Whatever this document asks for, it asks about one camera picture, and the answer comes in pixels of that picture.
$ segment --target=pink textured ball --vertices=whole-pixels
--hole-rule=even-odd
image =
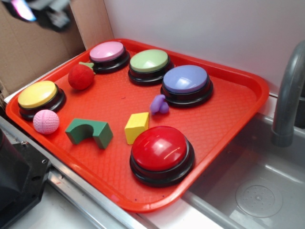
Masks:
[[[33,118],[34,128],[37,132],[48,135],[59,127],[59,117],[54,111],[41,110]]]

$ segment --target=tray rim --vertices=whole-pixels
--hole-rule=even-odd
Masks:
[[[133,203],[130,201],[127,201],[125,199],[120,199],[118,201],[115,201],[116,204],[118,204],[120,207],[127,211],[131,212],[138,212],[138,213],[144,213],[144,212],[151,212],[155,211],[157,209],[164,208],[173,202],[177,201],[178,198],[180,198],[184,192],[192,185],[192,183],[200,176],[200,174],[209,166],[209,164],[220,154],[220,152],[225,148],[225,146],[239,133],[239,131],[250,121],[250,119],[258,112],[260,107],[265,104],[266,100],[269,97],[269,87],[266,83],[266,81],[261,78],[260,76],[257,76],[255,74],[245,72],[242,70],[238,70],[232,67],[224,66],[221,64],[205,61],[199,58],[191,57],[188,55],[180,54],[177,52],[172,52],[163,48],[159,48],[156,46],[152,46],[149,44],[144,44],[141,42],[129,40],[129,39],[111,39],[108,41],[118,41],[122,42],[127,50],[129,50],[129,47],[132,47],[133,52],[137,52],[137,50],[143,51],[146,49],[160,49],[168,53],[171,60],[175,62],[177,65],[179,63],[185,61],[191,62],[193,64],[197,64],[198,66],[203,67],[207,72],[213,72],[217,69],[217,71],[224,71],[226,74],[230,75],[230,79],[225,79],[227,81],[246,86],[250,88],[256,95],[256,103],[249,109],[245,115],[233,126],[232,129],[230,129],[223,138],[217,143],[217,145],[214,146],[214,148],[208,153],[208,155],[202,159],[202,161],[196,165],[196,167],[193,168],[191,173],[178,184],[175,191],[172,192],[170,195],[166,196],[165,198],[158,200],[153,203]],[[54,69],[53,71],[46,74],[44,77],[40,78],[38,81],[43,80],[50,80],[56,81],[60,79],[61,77],[65,76],[69,73],[70,68],[78,62],[87,62],[89,59],[89,52],[92,49],[88,49],[81,53],[80,55],[72,58],[68,62],[66,62],[64,65]],[[240,82],[238,79],[240,76],[242,76],[244,79],[247,79],[244,82]],[[57,149],[56,146],[53,144],[46,142],[47,144],[44,145],[43,142],[45,142],[45,136],[38,135],[37,132],[25,121],[21,118],[21,116],[18,116],[13,111],[13,106],[18,105],[18,96],[22,92],[18,92],[7,104],[6,107],[6,114],[7,116],[12,119],[17,125],[19,125],[23,130],[25,130],[29,135],[34,137],[40,144],[42,144],[44,147],[46,147],[51,153],[54,149]],[[77,163],[74,163],[71,158],[65,154],[62,154],[59,158],[60,161],[62,161],[64,164],[66,164],[68,167],[70,167],[73,171],[75,171],[79,176],[81,176],[83,179],[85,179],[88,183],[92,183],[92,179],[88,180],[88,177],[91,177],[91,174],[88,173],[85,169],[79,169],[79,167],[76,165]],[[106,195],[108,198],[110,198],[111,193],[113,193],[113,189],[106,187],[105,190],[102,192],[104,195]]]

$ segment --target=white wall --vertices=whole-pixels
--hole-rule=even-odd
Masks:
[[[278,93],[305,0],[104,0],[115,38],[248,71]]]

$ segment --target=purple toy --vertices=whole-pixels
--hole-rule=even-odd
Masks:
[[[164,94],[157,95],[153,99],[152,104],[150,106],[150,110],[153,115],[156,114],[157,112],[165,114],[169,111],[169,106],[166,102],[164,102],[164,99],[165,99]]]

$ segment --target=red tray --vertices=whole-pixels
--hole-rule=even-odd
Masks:
[[[114,41],[123,43],[131,56],[147,49],[160,49],[126,39]],[[186,109],[170,107],[168,114],[150,114],[149,127],[172,126],[180,130],[194,147],[195,167],[177,185],[148,187],[138,182],[130,170],[132,146],[126,143],[124,127],[131,114],[149,111],[154,97],[160,94],[161,86],[132,84],[127,74],[128,66],[115,73],[97,74],[92,86],[76,91],[70,87],[67,74],[78,62],[89,62],[90,50],[87,50],[41,79],[55,82],[67,95],[66,104],[57,113],[59,129],[51,135],[39,134],[32,122],[22,119],[18,95],[9,102],[6,113],[58,159],[123,209],[149,212],[163,208],[188,189],[269,95],[266,82],[259,76],[164,51],[176,66],[193,64],[203,67],[214,84],[211,99],[203,105]],[[114,135],[108,147],[99,149],[92,138],[73,145],[65,130],[74,118],[108,122]]]

